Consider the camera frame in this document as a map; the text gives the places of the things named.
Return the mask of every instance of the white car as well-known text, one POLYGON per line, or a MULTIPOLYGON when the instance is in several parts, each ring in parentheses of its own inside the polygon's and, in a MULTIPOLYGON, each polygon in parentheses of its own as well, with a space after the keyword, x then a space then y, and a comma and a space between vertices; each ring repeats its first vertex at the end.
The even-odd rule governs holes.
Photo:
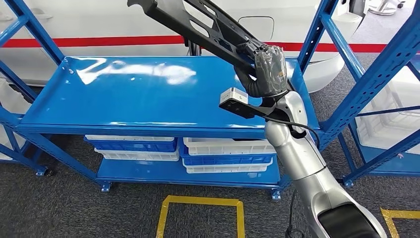
MULTIPOLYGON (((25 0, 66 56, 184 56, 176 33, 126 0, 25 0)), ((213 0, 261 41, 284 46, 296 57, 320 0, 213 0)), ((366 13, 365 0, 340 0, 333 20, 349 39, 366 13)), ((0 30, 16 16, 0 4, 0 30)), ((331 43, 324 34, 321 43, 331 43)), ((56 65, 33 36, 21 29, 3 48, 0 60, 31 85, 45 85, 56 65)), ((343 68, 337 52, 315 52, 304 79, 308 90, 325 87, 343 68)))

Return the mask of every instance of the black cable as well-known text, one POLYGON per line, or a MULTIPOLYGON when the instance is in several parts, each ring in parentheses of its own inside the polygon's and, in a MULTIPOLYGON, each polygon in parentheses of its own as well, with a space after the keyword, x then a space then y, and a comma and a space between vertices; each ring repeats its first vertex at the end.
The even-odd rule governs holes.
POLYGON ((295 201, 296 189, 293 191, 292 200, 290 201, 290 213, 289 213, 289 227, 286 229, 286 238, 293 238, 293 234, 300 234, 301 238, 305 238, 305 233, 292 226, 292 215, 293 215, 293 202, 295 201))
POLYGON ((261 117, 264 118, 264 119, 267 119, 267 120, 276 122, 276 123, 285 124, 285 125, 294 125, 294 126, 298 126, 298 127, 302 127, 302 128, 305 128, 305 129, 310 130, 315 135, 315 138, 316 138, 316 147, 319 149, 319 136, 316 133, 316 131, 314 129, 310 128, 309 126, 303 125, 303 124, 299 124, 299 123, 294 123, 294 122, 291 122, 291 121, 278 120, 278 119, 271 118, 269 116, 261 116, 261 117))

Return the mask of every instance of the shelf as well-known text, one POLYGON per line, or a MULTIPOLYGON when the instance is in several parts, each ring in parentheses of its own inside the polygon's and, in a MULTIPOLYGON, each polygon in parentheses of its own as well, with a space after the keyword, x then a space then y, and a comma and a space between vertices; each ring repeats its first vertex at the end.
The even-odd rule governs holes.
MULTIPOLYGON (((291 81, 305 91, 296 59, 288 59, 287 65, 290 77, 297 78, 291 81)), ((264 138, 264 119, 244 119, 218 107, 220 94, 229 87, 244 90, 235 76, 233 67, 217 57, 67 57, 18 128, 264 138)), ((303 98, 313 112, 307 91, 303 98)), ((249 102, 259 105, 261 99, 249 102)), ((310 126, 318 128, 312 114, 310 126)))
POLYGON ((280 173, 277 160, 265 172, 188 174, 177 162, 102 159, 97 180, 191 185, 278 188, 280 173))
MULTIPOLYGON (((383 153, 384 149, 363 146, 360 144, 357 136, 356 121, 353 120, 349 124, 349 129, 354 138, 356 146, 361 154, 364 163, 369 162, 376 156, 383 153)), ((403 158, 394 158, 385 164, 379 166, 370 174, 376 175, 396 175, 396 176, 419 176, 420 175, 420 155, 412 153, 403 153, 403 158)))

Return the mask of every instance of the white plastic bin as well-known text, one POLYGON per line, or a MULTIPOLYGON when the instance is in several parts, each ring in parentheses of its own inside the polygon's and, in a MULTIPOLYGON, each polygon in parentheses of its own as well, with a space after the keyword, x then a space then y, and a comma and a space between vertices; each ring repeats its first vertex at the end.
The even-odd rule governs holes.
MULTIPOLYGON (((420 82, 406 66, 363 108, 362 113, 420 105, 420 82)), ((356 118, 364 146, 389 149, 420 128, 420 110, 356 118)), ((420 145, 409 153, 420 154, 420 145)))
POLYGON ((125 136, 125 135, 86 135, 89 140, 130 140, 130 141, 172 141, 174 137, 125 136))
POLYGON ((175 152, 149 152, 149 151, 123 151, 123 150, 98 150, 107 160, 149 160, 149 161, 178 161, 178 150, 175 152))
POLYGON ((189 174, 208 174, 208 173, 240 173, 240 172, 264 172, 269 164, 243 164, 243 165, 202 165, 202 166, 186 166, 184 159, 182 164, 189 174))
POLYGON ((275 149, 267 140, 235 141, 228 138, 184 137, 189 155, 240 155, 274 154, 275 149))
MULTIPOLYGON (((12 89, 3 78, 0 78, 0 102, 3 108, 11 113, 17 114, 25 114, 29 107, 31 107, 31 104, 23 98, 22 94, 12 89)), ((20 148, 22 148, 26 140, 16 133, 14 133, 14 135, 16 137, 17 144, 20 148)), ((2 125, 0 125, 0 143, 7 148, 13 149, 2 125)), ((0 160, 12 159, 0 153, 0 160)))

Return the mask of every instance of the red stripe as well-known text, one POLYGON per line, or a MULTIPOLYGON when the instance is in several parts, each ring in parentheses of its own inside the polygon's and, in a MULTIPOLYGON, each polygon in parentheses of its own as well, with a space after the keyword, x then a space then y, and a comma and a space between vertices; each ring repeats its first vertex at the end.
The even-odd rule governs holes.
MULTIPOLYGON (((123 36, 123 37, 88 37, 88 38, 55 38, 59 47, 88 47, 88 46, 135 46, 135 45, 169 45, 183 44, 181 36, 123 36)), ((302 43, 268 42, 277 45, 285 51, 300 51, 302 43)), ((356 53, 380 53, 386 44, 350 44, 356 53)), ((6 48, 34 48, 41 47, 35 39, 11 39, 3 47, 6 48)), ((334 44, 319 43, 318 52, 337 52, 334 44)))

